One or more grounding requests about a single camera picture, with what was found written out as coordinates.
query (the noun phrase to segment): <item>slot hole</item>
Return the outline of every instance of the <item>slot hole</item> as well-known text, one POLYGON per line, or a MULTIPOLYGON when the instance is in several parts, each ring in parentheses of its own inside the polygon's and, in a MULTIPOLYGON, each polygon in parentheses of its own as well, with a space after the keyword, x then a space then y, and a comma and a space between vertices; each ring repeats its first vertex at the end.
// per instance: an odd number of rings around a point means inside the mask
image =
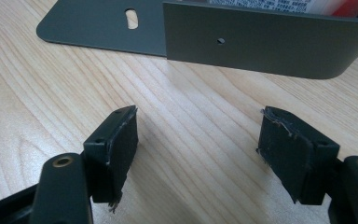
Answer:
POLYGON ((127 25, 130 30, 138 28, 138 15, 135 9, 129 8, 126 10, 127 25))

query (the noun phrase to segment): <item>label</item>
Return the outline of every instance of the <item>label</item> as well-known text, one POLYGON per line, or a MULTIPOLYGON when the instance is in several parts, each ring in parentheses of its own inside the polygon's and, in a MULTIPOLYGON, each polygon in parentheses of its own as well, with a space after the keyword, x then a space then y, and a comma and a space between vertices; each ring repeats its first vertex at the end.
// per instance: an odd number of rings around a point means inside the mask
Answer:
POLYGON ((307 13, 317 0, 210 0, 212 4, 307 13))

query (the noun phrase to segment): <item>wood grain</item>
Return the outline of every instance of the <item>wood grain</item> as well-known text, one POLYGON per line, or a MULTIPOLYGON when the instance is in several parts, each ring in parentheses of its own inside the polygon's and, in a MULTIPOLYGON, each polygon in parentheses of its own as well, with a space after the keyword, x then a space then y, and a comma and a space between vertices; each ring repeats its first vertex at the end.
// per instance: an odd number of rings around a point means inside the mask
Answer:
POLYGON ((0 200, 37 183, 48 158, 82 151, 110 114, 137 105, 140 144, 115 215, 95 223, 327 223, 293 204, 255 153, 265 105, 289 110, 358 155, 358 59, 308 80, 49 44, 55 0, 0 0, 0 200))

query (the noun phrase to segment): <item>gray metal plate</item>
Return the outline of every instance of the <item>gray metal plate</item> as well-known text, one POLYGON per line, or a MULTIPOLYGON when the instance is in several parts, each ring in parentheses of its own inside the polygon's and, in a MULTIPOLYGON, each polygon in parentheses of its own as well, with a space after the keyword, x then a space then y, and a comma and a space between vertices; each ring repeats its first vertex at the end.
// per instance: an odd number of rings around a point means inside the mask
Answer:
POLYGON ((165 56, 161 0, 59 0, 36 28, 45 41, 165 56), (128 28, 134 9, 138 28, 128 28))
POLYGON ((169 60, 325 79, 358 57, 358 18, 188 2, 163 8, 169 60))

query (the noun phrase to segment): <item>red object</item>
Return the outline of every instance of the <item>red object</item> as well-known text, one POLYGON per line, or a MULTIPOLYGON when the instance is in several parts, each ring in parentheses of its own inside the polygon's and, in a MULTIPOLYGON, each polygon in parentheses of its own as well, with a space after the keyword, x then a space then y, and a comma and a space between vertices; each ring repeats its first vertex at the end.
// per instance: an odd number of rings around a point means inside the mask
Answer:
POLYGON ((358 0, 347 0, 339 7, 333 16, 338 17, 357 17, 358 16, 358 0))

